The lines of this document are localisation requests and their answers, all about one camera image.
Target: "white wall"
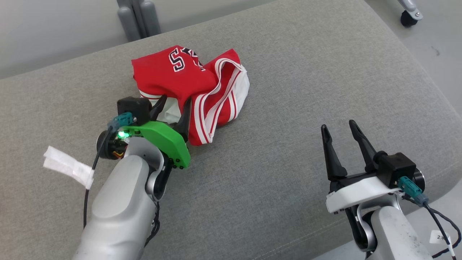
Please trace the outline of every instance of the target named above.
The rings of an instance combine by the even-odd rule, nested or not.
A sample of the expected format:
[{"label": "white wall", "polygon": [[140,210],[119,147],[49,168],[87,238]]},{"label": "white wall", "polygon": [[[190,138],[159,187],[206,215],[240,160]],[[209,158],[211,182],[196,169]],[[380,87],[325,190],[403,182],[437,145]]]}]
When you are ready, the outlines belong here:
[{"label": "white wall", "polygon": [[[272,0],[152,0],[162,32]],[[126,43],[116,0],[0,0],[0,79]]]}]

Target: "white label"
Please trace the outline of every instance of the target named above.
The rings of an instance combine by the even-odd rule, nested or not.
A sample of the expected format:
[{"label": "white label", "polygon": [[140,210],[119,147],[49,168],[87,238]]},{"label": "white label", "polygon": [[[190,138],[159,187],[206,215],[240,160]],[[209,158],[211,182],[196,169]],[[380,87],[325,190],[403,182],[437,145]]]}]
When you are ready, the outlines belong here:
[{"label": "white label", "polygon": [[[451,237],[447,232],[446,236],[448,237],[449,243],[451,242]],[[430,244],[446,244],[446,241],[444,241],[443,234],[439,230],[432,230],[432,234],[430,235]]]}]

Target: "gray fabric surface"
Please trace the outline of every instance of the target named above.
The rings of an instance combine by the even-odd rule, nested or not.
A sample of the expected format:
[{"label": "gray fabric surface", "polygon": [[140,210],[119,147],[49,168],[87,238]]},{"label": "gray fabric surface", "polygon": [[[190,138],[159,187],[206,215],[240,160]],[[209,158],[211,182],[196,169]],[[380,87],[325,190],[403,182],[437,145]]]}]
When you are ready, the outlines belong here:
[{"label": "gray fabric surface", "polygon": [[[281,0],[1,80],[0,258],[72,256],[84,188],[42,155],[91,164],[116,101],[137,95],[130,60],[175,44],[203,62],[234,48],[251,87],[238,119],[172,173],[143,259],[310,259],[350,240],[325,207],[322,124],[349,173],[364,169],[355,119],[376,149],[417,163],[432,199],[461,177],[461,119],[362,0]],[[98,164],[90,203],[115,163]]]}]

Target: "floor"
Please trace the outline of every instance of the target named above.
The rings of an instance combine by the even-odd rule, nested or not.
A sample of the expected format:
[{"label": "floor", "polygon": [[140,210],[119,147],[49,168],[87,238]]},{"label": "floor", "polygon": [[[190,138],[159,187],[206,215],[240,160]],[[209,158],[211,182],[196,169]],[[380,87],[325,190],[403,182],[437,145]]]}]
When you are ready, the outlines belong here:
[{"label": "floor", "polygon": [[[422,67],[439,86],[443,94],[462,115],[462,1],[460,0],[417,0],[417,7],[424,18],[411,28],[404,28],[400,23],[401,13],[404,11],[397,0],[365,0],[389,28],[399,37],[411,51]],[[442,212],[462,228],[462,182],[448,194],[431,204],[433,208]],[[420,209],[407,216],[414,229],[431,254],[443,250],[444,245],[429,243],[430,232],[437,229],[436,225],[424,209]],[[447,223],[442,223],[446,232],[450,233],[453,241],[457,233]],[[462,257],[462,246],[455,249],[456,256]],[[314,260],[362,260],[365,254],[360,252],[353,241]],[[448,254],[438,258],[450,260]]]}]

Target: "white tape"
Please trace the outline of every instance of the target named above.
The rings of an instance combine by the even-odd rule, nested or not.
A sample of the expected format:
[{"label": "white tape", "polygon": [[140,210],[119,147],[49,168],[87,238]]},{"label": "white tape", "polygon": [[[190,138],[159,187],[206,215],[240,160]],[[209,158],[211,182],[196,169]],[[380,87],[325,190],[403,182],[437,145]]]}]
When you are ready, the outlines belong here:
[{"label": "white tape", "polygon": [[45,156],[43,167],[70,176],[85,186],[87,190],[90,189],[93,183],[93,173],[95,172],[90,166],[51,146],[48,146],[43,156]]},{"label": "white tape", "polygon": [[[451,236],[447,232],[445,233],[448,237],[449,243],[452,243]],[[440,230],[432,230],[432,233],[430,234],[430,244],[446,244],[446,241],[444,241],[443,234]]]}]

